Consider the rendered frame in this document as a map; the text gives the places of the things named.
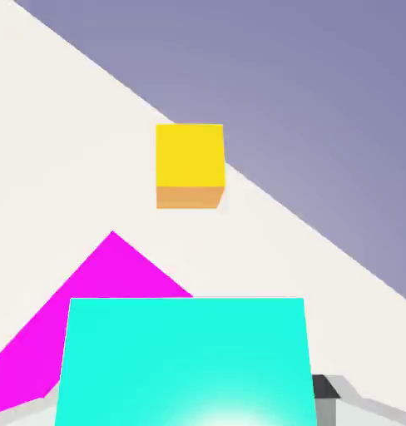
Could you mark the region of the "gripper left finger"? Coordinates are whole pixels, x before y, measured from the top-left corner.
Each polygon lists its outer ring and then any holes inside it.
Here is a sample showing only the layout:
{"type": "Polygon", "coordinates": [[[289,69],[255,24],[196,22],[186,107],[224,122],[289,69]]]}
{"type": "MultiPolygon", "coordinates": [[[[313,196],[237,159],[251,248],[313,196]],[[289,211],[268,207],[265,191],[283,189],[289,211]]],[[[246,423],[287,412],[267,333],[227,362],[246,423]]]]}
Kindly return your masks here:
{"type": "Polygon", "coordinates": [[[44,397],[19,404],[0,412],[0,426],[14,426],[18,421],[30,419],[33,415],[42,414],[48,410],[56,412],[60,382],[57,382],[44,397]]]}

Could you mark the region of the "large magenta box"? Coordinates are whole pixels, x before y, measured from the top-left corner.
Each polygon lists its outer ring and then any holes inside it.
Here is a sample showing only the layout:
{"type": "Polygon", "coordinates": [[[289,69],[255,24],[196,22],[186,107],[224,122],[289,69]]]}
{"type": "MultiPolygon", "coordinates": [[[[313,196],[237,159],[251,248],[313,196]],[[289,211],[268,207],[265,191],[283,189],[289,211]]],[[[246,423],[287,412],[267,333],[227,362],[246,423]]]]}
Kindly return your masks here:
{"type": "Polygon", "coordinates": [[[59,382],[72,298],[190,295],[111,232],[0,352],[0,412],[46,397],[59,382]]]}

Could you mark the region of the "small cyan cube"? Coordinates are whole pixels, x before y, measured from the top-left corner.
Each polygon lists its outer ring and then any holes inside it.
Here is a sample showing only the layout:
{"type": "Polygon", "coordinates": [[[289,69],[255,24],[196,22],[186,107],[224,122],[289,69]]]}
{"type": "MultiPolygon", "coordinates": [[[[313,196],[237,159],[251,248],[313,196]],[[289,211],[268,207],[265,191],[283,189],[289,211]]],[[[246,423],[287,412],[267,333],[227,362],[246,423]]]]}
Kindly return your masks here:
{"type": "Polygon", "coordinates": [[[304,303],[74,299],[55,426],[317,426],[304,303]]]}

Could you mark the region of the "small yellow cube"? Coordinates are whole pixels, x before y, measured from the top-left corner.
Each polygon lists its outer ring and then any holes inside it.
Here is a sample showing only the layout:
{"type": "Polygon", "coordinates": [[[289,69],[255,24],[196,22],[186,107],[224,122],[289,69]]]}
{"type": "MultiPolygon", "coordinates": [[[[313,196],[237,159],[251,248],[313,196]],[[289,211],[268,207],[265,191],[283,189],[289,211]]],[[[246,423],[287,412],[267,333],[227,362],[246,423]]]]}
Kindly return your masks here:
{"type": "Polygon", "coordinates": [[[156,126],[156,207],[211,209],[225,190],[221,124],[156,126]]]}

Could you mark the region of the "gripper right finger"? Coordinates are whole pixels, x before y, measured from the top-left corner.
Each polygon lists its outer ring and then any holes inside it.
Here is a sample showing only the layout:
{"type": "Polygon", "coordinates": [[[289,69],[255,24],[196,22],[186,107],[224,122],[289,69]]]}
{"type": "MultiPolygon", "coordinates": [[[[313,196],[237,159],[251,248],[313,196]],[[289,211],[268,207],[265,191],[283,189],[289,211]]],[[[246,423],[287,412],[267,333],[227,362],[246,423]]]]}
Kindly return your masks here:
{"type": "Polygon", "coordinates": [[[317,426],[406,426],[406,412],[364,398],[341,375],[313,375],[317,426]]]}

